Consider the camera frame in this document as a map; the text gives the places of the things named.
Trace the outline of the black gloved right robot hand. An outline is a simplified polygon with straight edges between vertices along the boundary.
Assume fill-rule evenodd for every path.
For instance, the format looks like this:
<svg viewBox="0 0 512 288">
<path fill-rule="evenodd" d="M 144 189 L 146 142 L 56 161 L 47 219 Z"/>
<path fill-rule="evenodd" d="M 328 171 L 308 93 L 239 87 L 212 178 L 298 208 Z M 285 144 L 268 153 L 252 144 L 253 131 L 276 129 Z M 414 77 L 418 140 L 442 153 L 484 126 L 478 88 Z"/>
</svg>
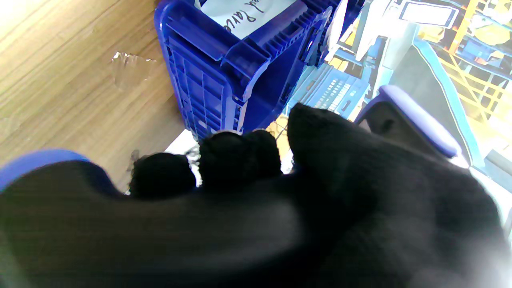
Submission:
<svg viewBox="0 0 512 288">
<path fill-rule="evenodd" d="M 126 271 L 137 288 L 507 288 L 511 250 L 494 200 L 470 172 L 297 104 L 296 171 L 265 130 L 135 162 L 130 193 L 154 200 L 162 245 Z"/>
</svg>

